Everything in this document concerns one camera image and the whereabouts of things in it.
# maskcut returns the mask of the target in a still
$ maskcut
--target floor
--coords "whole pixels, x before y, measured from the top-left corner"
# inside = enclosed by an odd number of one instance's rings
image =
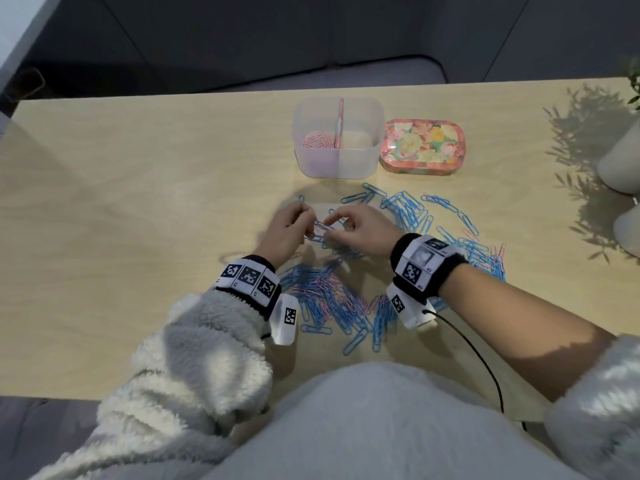
[[[279,77],[221,91],[270,91],[279,89],[346,88],[365,86],[400,86],[413,84],[445,84],[445,76],[436,63],[425,58],[398,59],[351,67],[332,67],[304,74]],[[469,355],[462,362],[476,360]],[[496,367],[504,368],[493,358]],[[517,397],[522,385],[509,384],[509,397]],[[533,401],[527,417],[538,420],[540,401]],[[65,451],[73,451],[89,436],[95,425],[97,402],[65,401],[21,397],[0,397],[0,478],[23,480]]]

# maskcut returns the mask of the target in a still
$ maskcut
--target white vase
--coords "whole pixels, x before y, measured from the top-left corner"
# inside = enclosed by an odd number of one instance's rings
[[[609,188],[624,194],[640,194],[640,121],[601,158],[596,170]]]
[[[640,258],[640,205],[636,205],[613,222],[613,236],[622,249]]]

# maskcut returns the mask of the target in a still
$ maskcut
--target plastic container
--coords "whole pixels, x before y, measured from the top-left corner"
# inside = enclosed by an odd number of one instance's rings
[[[385,125],[380,163],[392,173],[449,175],[462,167],[465,134],[441,120],[391,120]]]
[[[378,165],[385,136],[385,110],[372,98],[344,98],[340,148],[306,148],[309,135],[322,133],[334,141],[340,97],[300,101],[293,113],[291,136],[298,166],[312,178],[366,178]]]

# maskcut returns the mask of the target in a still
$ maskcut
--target black cable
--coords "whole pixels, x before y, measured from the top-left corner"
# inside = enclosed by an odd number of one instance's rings
[[[495,388],[498,389],[498,398],[500,399],[500,412],[502,414],[504,414],[504,400],[502,399],[502,389],[500,389],[500,384],[498,384],[498,379],[495,378],[495,376],[493,375],[493,371],[491,370],[491,367],[489,367],[489,364],[487,364],[487,362],[484,360],[484,358],[482,357],[482,355],[480,355],[480,352],[477,351],[477,349],[474,347],[474,345],[471,343],[471,340],[469,340],[464,333],[462,333],[458,327],[456,327],[455,325],[453,325],[453,323],[451,323],[449,320],[447,320],[446,318],[444,318],[442,315],[438,315],[437,313],[434,313],[430,310],[423,310],[422,311],[423,314],[431,314],[431,315],[435,315],[437,318],[439,318],[440,320],[442,320],[444,323],[446,323],[447,325],[449,325],[453,330],[455,330],[458,335],[460,337],[462,337],[466,343],[469,344],[469,347],[471,347],[471,349],[476,353],[476,355],[478,356],[478,359],[480,359],[480,361],[484,364],[487,372],[489,372],[489,375],[491,376],[491,379],[493,379],[493,383],[495,384]]]

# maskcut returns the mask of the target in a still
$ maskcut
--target wooden table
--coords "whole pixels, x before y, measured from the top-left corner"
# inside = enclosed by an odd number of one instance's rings
[[[279,206],[357,193],[361,181],[298,170],[291,117],[312,95],[372,96],[387,119],[457,122],[468,142],[457,174],[379,168],[367,181],[450,199],[483,243],[506,244],[510,283],[640,333],[640,267],[611,234],[631,201],[591,174],[632,122],[629,94],[626,81],[602,79],[23,102],[0,140],[0,394],[103,397],[172,302],[250,252]],[[429,209],[434,225],[459,233],[455,215]],[[389,273],[354,263],[346,279],[373,296]],[[544,401],[449,314],[497,369],[508,412],[537,415]],[[277,351],[276,397],[348,363],[396,360],[495,402],[486,371],[444,325],[398,330],[380,354],[366,341],[347,358],[334,329]]]

